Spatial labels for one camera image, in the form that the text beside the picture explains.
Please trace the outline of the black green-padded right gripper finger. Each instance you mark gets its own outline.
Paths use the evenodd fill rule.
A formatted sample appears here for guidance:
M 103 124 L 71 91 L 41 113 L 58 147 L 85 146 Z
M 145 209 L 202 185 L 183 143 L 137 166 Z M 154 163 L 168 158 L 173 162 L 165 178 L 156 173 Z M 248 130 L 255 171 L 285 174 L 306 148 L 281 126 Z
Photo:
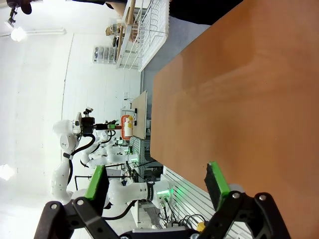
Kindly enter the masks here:
M 209 162 L 204 179 L 215 213 L 200 239 L 223 239 L 234 222 L 245 223 L 254 239 L 289 239 L 290 233 L 271 194 L 254 197 L 231 190 L 217 162 Z

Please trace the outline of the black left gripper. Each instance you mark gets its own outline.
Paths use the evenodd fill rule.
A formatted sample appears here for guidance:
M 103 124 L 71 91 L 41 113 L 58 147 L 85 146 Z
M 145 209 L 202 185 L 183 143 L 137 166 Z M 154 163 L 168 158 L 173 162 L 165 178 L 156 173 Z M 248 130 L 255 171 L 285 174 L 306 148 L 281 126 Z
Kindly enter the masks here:
M 93 130 L 121 130 L 117 120 L 97 123 L 95 118 L 81 119 L 83 135 Z M 104 203 L 109 188 L 107 170 L 98 166 L 84 196 L 63 205 L 59 201 L 45 204 L 34 235 L 35 239 L 69 239 L 76 229 L 84 228 L 93 239 L 118 239 L 117 233 L 102 218 Z

